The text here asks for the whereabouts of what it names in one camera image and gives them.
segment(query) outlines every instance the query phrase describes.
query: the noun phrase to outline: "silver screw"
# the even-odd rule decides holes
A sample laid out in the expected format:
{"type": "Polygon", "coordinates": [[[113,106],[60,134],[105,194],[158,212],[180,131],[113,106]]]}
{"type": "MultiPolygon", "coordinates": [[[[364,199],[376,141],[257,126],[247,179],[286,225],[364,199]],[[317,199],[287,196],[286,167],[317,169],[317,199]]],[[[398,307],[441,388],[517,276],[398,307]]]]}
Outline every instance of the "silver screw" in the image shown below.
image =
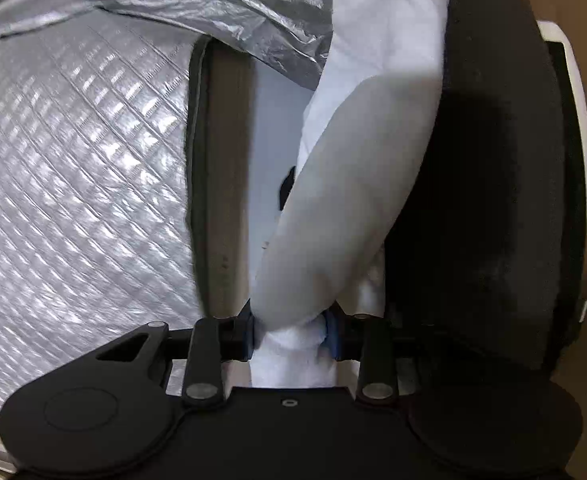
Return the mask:
{"type": "Polygon", "coordinates": [[[385,383],[370,383],[363,388],[363,395],[373,400],[387,399],[393,395],[393,388],[385,383]]]}
{"type": "Polygon", "coordinates": [[[187,397],[195,400],[211,399],[218,393],[218,388],[209,383],[194,383],[187,386],[187,397]]]}

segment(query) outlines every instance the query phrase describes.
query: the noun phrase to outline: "round joint cover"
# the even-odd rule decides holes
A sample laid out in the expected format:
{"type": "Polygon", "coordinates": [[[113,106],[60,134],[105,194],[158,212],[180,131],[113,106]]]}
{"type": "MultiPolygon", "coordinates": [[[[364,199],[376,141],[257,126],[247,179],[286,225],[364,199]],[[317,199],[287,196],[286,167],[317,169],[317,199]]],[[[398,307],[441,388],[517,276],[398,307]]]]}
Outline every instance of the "round joint cover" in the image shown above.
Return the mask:
{"type": "Polygon", "coordinates": [[[165,392],[120,363],[74,365],[15,392],[0,436],[21,468],[56,478],[107,476],[154,452],[170,431],[165,392]]]}
{"type": "Polygon", "coordinates": [[[424,391],[409,423],[437,457],[486,478],[563,468],[582,432],[576,401],[541,378],[424,391]]]}

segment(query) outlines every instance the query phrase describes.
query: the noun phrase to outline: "white plastic edge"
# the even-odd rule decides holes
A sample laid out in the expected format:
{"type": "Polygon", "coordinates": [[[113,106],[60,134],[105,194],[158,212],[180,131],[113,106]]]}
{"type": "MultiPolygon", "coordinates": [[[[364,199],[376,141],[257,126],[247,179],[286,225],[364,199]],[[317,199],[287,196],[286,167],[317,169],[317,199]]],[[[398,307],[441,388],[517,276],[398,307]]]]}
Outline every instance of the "white plastic edge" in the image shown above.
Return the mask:
{"type": "Polygon", "coordinates": [[[565,57],[567,58],[567,71],[569,72],[569,81],[571,90],[576,103],[577,122],[580,128],[580,138],[582,140],[582,156],[585,162],[585,187],[587,191],[587,101],[585,91],[580,79],[580,70],[578,70],[576,57],[571,49],[569,39],[557,23],[538,21],[538,28],[545,41],[556,41],[562,43],[565,48],[565,57]]]}

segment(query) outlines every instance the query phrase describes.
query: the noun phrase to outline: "white fabric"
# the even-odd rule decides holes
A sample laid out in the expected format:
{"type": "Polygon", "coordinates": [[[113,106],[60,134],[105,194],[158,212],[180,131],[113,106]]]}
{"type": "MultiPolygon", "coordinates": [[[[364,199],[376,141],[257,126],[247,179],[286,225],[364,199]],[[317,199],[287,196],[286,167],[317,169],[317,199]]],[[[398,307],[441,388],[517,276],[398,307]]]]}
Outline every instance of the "white fabric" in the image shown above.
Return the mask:
{"type": "MultiPolygon", "coordinates": [[[[254,386],[334,383],[317,316],[363,276],[413,187],[440,98],[447,5],[334,0],[329,57],[305,111],[301,171],[251,297],[254,386]]],[[[373,275],[375,286],[356,295],[369,295],[376,309],[384,280],[373,275]]]]}

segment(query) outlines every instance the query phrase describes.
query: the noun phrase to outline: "dark fabric panel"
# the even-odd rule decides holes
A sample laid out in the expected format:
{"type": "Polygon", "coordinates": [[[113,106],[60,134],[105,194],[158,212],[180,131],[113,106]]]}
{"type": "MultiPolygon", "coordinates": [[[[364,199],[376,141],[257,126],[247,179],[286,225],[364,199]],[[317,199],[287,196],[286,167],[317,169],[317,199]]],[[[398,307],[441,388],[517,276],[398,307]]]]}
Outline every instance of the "dark fabric panel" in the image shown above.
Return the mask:
{"type": "Polygon", "coordinates": [[[405,322],[541,366],[563,162],[558,84],[528,0],[450,0],[432,140],[387,239],[387,293],[405,322]]]}

